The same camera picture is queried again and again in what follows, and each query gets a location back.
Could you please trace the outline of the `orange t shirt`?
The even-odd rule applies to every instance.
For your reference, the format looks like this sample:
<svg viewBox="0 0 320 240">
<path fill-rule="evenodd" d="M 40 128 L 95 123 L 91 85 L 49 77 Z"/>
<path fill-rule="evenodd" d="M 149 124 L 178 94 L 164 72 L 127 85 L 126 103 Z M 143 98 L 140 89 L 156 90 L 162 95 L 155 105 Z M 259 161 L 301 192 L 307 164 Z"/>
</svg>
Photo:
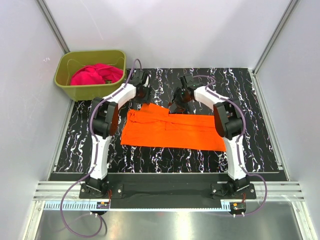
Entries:
<svg viewBox="0 0 320 240">
<path fill-rule="evenodd" d="M 212 115 L 173 114 L 156 104 L 131 109 L 122 130 L 121 144 L 137 147 L 180 148 L 225 152 Z"/>
</svg>

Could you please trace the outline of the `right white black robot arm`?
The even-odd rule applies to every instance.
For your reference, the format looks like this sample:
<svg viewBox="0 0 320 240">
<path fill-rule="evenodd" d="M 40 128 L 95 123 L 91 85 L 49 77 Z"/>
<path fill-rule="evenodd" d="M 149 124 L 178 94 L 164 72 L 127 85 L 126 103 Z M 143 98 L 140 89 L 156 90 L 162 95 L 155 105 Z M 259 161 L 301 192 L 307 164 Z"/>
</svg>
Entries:
<svg viewBox="0 0 320 240">
<path fill-rule="evenodd" d="M 198 76 L 186 74 L 180 77 L 180 82 L 181 87 L 176 88 L 170 103 L 175 106 L 174 111 L 186 111 L 190 101 L 197 101 L 212 109 L 216 132 L 223 138 L 226 147 L 228 181 L 220 189 L 215 188 L 212 196 L 219 199 L 239 198 L 250 186 L 243 148 L 246 121 L 240 101 L 216 93 L 209 85 L 200 83 Z"/>
</svg>

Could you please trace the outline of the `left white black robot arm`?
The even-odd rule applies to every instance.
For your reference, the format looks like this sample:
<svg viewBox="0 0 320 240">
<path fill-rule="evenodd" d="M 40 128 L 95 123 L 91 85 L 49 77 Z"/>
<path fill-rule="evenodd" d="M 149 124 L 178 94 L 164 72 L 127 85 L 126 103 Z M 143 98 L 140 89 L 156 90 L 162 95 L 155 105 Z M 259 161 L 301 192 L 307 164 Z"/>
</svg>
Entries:
<svg viewBox="0 0 320 240">
<path fill-rule="evenodd" d="M 148 104 L 150 102 L 149 74 L 137 69 L 132 78 L 104 97 L 96 97 L 91 101 L 89 130 L 92 140 L 91 163 L 87 176 L 83 179 L 83 192 L 92 193 L 103 198 L 108 190 L 108 154 L 109 145 L 119 124 L 119 109 L 128 101 Z"/>
</svg>

